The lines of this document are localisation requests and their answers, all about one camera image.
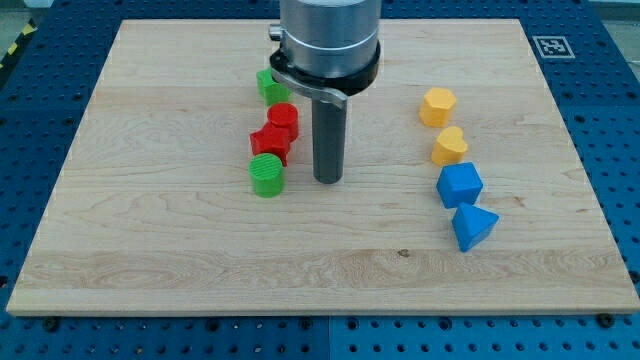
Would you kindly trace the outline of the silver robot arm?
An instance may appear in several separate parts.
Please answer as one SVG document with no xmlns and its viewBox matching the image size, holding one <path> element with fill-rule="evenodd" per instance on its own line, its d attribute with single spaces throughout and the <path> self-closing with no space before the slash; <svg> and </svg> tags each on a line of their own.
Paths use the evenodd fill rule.
<svg viewBox="0 0 640 360">
<path fill-rule="evenodd" d="M 381 55 L 380 0 L 282 0 L 269 26 L 279 43 L 272 78 L 311 100 L 313 175 L 343 176 L 349 97 L 375 80 Z"/>
</svg>

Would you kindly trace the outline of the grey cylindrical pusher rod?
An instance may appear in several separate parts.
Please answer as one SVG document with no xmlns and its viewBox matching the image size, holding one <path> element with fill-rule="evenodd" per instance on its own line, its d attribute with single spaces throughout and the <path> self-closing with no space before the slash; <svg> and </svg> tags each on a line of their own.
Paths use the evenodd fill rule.
<svg viewBox="0 0 640 360">
<path fill-rule="evenodd" d="M 334 184 L 343 175 L 346 110 L 321 100 L 312 101 L 313 175 Z"/>
</svg>

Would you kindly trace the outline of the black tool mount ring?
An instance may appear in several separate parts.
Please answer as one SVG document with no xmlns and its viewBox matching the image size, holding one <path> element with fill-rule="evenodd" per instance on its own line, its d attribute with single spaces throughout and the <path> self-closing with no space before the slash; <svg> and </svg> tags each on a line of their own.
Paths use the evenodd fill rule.
<svg viewBox="0 0 640 360">
<path fill-rule="evenodd" d="M 374 82 L 380 55 L 381 45 L 378 42 L 372 59 L 364 68 L 337 78 L 310 75 L 296 68 L 281 48 L 271 54 L 269 61 L 271 76 L 276 82 L 303 97 L 345 110 L 350 96 L 364 91 Z"/>
</svg>

